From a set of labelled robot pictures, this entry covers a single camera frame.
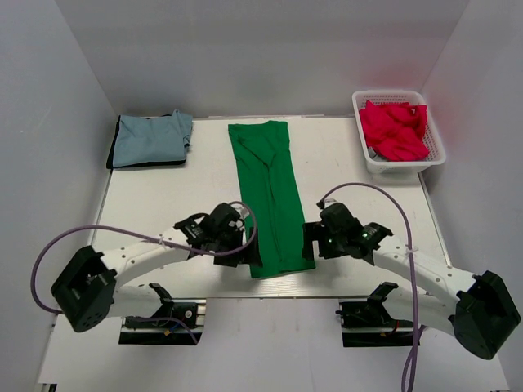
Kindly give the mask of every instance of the pink cloth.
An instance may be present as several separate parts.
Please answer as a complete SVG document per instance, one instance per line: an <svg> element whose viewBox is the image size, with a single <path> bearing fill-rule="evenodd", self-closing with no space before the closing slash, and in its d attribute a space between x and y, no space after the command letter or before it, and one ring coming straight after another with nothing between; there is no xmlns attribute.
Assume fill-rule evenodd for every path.
<svg viewBox="0 0 523 392"><path fill-rule="evenodd" d="M430 153L422 142L426 105L375 105L367 101L365 109L360 110L360 119L367 146L390 161L419 161Z"/></svg>

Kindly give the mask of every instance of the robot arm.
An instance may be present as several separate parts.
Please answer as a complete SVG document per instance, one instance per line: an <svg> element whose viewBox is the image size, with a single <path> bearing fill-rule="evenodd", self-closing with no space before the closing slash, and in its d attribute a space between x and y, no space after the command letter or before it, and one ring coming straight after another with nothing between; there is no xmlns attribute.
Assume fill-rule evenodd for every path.
<svg viewBox="0 0 523 392"><path fill-rule="evenodd" d="M163 287L134 286L131 281L198 254L215 255L215 265L262 266L257 237L242 246L243 236L242 216L222 203L210 215L196 214L176 223L158 236L157 243L139 242L103 252L91 246L79 249L52 285L51 294L76 332L87 331L106 317L168 316L172 298Z"/></svg>
<svg viewBox="0 0 523 392"><path fill-rule="evenodd" d="M416 283L427 292L418 296L420 323L455 336L474 355L493 358L520 323L498 275L486 271L478 276L410 251L389 229L376 223L363 226L341 203L326 207L320 218L304 224L303 257L314 258L312 243L317 241L320 257L364 259L410 280L409 254L414 252ZM383 283L368 298L366 310L382 319L412 321L412 292Z"/></svg>

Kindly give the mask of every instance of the white wall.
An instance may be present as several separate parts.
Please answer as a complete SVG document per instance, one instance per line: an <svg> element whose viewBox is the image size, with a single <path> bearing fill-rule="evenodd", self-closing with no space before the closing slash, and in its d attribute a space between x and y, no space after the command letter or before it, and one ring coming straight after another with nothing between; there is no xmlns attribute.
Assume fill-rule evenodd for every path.
<svg viewBox="0 0 523 392"><path fill-rule="evenodd" d="M500 274L523 314L523 3L473 0L422 93L448 162L427 180L454 264ZM523 327L500 351L523 391Z"/></svg>
<svg viewBox="0 0 523 392"><path fill-rule="evenodd" d="M34 259L52 237L92 222L116 120L52 0L0 4L0 380L34 390L52 317L32 302ZM44 262L40 292L86 236Z"/></svg>
<svg viewBox="0 0 523 392"><path fill-rule="evenodd" d="M56 0L118 113L346 114L419 90L467 0Z"/></svg>

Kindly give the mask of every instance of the green cloth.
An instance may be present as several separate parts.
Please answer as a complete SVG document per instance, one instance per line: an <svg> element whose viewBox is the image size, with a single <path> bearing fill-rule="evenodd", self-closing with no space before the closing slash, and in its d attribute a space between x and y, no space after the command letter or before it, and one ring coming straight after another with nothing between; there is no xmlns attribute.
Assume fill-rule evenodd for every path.
<svg viewBox="0 0 523 392"><path fill-rule="evenodd" d="M302 258L302 204L294 179L287 123L229 125L242 201L254 212L263 267L251 266L252 278L315 268ZM247 229L253 222L247 219Z"/></svg>

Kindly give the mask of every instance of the black mount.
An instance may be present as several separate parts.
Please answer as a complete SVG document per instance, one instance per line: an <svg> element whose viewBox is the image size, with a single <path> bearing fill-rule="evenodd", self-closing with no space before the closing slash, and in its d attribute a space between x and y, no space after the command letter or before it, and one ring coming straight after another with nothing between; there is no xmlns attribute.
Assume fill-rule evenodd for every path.
<svg viewBox="0 0 523 392"><path fill-rule="evenodd" d="M113 303L116 271L107 269L92 247L79 249L51 287L51 294L75 332L105 319Z"/></svg>
<svg viewBox="0 0 523 392"><path fill-rule="evenodd" d="M503 280L490 271L473 277L467 292L458 292L456 314L450 317L456 339L474 355L492 359L521 322Z"/></svg>
<svg viewBox="0 0 523 392"><path fill-rule="evenodd" d="M396 283L382 283L363 301L341 301L343 347L398 347L413 344L413 324L394 320L383 307Z"/></svg>
<svg viewBox="0 0 523 392"><path fill-rule="evenodd" d="M210 214L196 214L177 222L175 229L181 230L187 237L187 243L194 249L212 252L232 251L242 246L243 231L237 223L243 222L241 215L230 204L221 203ZM262 267L258 248L258 238L243 251L230 256L214 258L215 265L237 267L238 264L249 264Z"/></svg>
<svg viewBox="0 0 523 392"><path fill-rule="evenodd" d="M161 306L154 313L152 319L174 318L193 330L194 337L199 341L203 326L198 325L199 303L189 301L175 301L169 292L157 283L150 283L160 298ZM173 320L137 321L133 317L126 317L120 331L118 343L120 345L195 345L186 330ZM167 330L178 327L182 333L166 333Z"/></svg>
<svg viewBox="0 0 523 392"><path fill-rule="evenodd" d="M320 222L303 225L302 257L306 260L314 260L312 243L318 241L319 256L324 259L351 256L374 265L373 250L379 249L378 244L387 235L392 235L377 223L363 226L342 203L326 207L320 218Z"/></svg>

